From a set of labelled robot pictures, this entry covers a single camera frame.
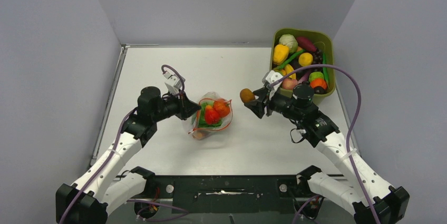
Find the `green white lettuce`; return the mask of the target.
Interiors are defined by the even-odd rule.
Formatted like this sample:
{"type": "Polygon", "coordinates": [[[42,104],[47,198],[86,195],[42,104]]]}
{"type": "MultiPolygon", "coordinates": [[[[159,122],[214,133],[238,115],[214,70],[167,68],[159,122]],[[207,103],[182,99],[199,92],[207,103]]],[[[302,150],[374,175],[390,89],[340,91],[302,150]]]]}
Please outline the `green white lettuce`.
{"type": "Polygon", "coordinates": [[[217,128],[222,125],[222,117],[213,107],[213,103],[202,103],[199,113],[199,128],[217,128]]]}

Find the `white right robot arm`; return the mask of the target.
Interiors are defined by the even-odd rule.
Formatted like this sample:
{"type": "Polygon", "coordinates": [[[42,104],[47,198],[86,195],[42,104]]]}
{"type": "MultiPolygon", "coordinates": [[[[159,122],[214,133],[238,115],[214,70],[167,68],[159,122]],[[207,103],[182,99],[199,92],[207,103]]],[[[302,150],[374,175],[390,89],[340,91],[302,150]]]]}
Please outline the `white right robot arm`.
{"type": "Polygon", "coordinates": [[[410,199],[403,187],[394,187],[378,175],[346,143],[338,126],[313,102],[310,86],[300,84],[291,97],[262,87],[244,103],[258,118],[277,112],[290,120],[302,139],[323,154],[350,182],[347,186],[311,165],[297,175],[297,191],[304,196],[323,196],[350,213],[356,223],[397,223],[410,199]]]}

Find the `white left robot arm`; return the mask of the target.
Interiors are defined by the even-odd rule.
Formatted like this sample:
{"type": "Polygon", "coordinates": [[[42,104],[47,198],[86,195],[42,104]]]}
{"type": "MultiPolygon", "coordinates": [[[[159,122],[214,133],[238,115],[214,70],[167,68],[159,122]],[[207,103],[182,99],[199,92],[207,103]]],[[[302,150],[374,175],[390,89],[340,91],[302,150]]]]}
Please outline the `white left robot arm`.
{"type": "Polygon", "coordinates": [[[144,191],[151,174],[143,168],[116,184],[113,181],[153,137],[158,122],[172,116],[186,120],[200,110],[201,106],[185,93],[163,98],[157,87],[142,89],[137,106],[123,118],[109,148],[85,174],[58,188],[56,222],[106,223],[117,207],[144,191]]]}

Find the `red orange fruit slice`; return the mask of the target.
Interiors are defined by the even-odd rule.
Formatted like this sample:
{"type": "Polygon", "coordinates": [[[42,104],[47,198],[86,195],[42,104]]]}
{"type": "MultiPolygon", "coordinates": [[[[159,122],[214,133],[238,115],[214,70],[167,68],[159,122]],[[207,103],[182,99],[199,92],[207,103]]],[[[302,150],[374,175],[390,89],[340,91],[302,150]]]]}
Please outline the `red orange fruit slice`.
{"type": "Polygon", "coordinates": [[[207,136],[207,134],[203,131],[194,131],[192,133],[192,137],[196,140],[201,140],[203,138],[205,138],[207,136]]]}

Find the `clear orange zip top bag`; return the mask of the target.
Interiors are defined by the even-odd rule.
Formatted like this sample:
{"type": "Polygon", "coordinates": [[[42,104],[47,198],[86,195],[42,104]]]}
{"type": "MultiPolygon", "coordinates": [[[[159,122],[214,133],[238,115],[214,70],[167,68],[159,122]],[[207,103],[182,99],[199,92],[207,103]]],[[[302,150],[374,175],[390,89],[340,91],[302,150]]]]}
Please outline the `clear orange zip top bag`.
{"type": "Polygon", "coordinates": [[[184,123],[187,134],[202,140],[228,128],[233,120],[232,100],[222,98],[217,92],[208,92],[198,101],[199,111],[184,123]]]}

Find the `brown kiwi fruit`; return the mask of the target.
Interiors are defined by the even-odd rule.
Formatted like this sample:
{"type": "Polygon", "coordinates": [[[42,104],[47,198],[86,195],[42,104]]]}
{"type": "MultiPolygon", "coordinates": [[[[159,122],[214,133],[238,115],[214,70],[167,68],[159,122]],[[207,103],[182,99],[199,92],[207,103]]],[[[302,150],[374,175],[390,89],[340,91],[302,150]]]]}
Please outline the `brown kiwi fruit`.
{"type": "Polygon", "coordinates": [[[254,93],[250,89],[242,89],[239,96],[242,103],[248,103],[256,99],[254,93]]]}

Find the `orange tangerine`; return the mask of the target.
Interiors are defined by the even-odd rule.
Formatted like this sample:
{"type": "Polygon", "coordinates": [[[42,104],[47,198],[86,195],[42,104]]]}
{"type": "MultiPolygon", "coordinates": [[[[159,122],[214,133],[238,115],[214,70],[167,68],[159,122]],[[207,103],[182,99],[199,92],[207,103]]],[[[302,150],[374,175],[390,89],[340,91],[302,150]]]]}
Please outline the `orange tangerine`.
{"type": "Polygon", "coordinates": [[[213,109],[219,114],[221,118],[225,118],[231,112],[230,102],[228,101],[214,101],[213,109]]]}

